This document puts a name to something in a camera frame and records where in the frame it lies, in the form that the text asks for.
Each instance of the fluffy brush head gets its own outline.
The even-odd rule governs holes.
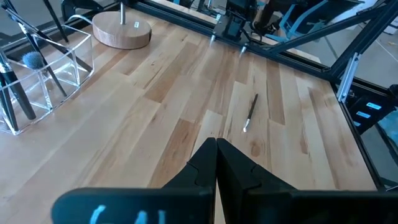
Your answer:
[[[39,52],[29,52],[22,57],[24,64],[33,70],[44,67],[43,57]]]

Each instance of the round wooden base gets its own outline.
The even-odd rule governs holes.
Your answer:
[[[93,18],[93,33],[101,43],[118,49],[138,49],[150,41],[150,25],[132,12],[120,24],[120,12],[101,12]]]

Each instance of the wooden table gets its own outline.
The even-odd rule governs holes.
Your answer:
[[[298,189],[375,189],[328,82],[129,13],[152,26],[147,47],[93,39],[96,73],[81,91],[20,136],[0,134],[0,223],[50,223],[77,187],[161,187],[210,136]]]

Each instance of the clear acrylic holder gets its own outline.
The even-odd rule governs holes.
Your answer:
[[[94,66],[91,34],[68,26],[63,28],[65,32],[73,33],[67,45],[33,35],[48,63],[40,70],[28,68],[22,60],[9,60],[17,80],[0,86],[1,131],[14,135],[23,132],[62,105],[92,76]]]

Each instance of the metal bracket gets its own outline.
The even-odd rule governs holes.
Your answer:
[[[347,63],[346,70],[344,71],[343,78],[341,79],[341,83],[337,91],[337,100],[339,102],[344,103],[347,99],[360,58],[361,55],[355,52],[354,56],[351,57]]]

